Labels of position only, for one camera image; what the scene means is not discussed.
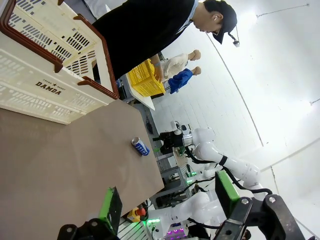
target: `aluminum can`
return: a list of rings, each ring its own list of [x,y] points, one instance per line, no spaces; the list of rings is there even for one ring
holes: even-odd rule
[[[134,137],[131,140],[131,144],[134,146],[134,148],[143,156],[147,156],[150,153],[149,148],[140,140],[139,137]]]

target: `white wall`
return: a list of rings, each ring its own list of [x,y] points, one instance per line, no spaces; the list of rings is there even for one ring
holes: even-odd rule
[[[202,57],[187,67],[200,66],[202,74],[192,77],[179,93],[153,100],[152,116],[158,132],[171,130],[170,121],[176,120],[194,129],[213,128],[217,147],[228,155],[239,156],[259,148],[261,143],[248,111],[206,34],[189,26],[162,53],[170,58],[194,49],[199,49]]]
[[[172,120],[213,128],[216,146],[226,155],[256,164],[263,171],[262,184],[279,193],[295,218],[320,237],[315,226],[320,215],[320,102],[308,105],[320,98],[320,25],[314,24],[320,20],[320,2],[310,0],[310,7],[261,16],[250,27],[244,24],[248,13],[259,15],[306,2],[228,2],[238,15],[239,48],[228,36],[223,45],[209,36],[213,45],[205,33],[189,26],[162,51],[170,58],[199,49],[202,58],[188,68],[199,65],[202,74],[178,94],[154,101],[157,130],[169,131]]]

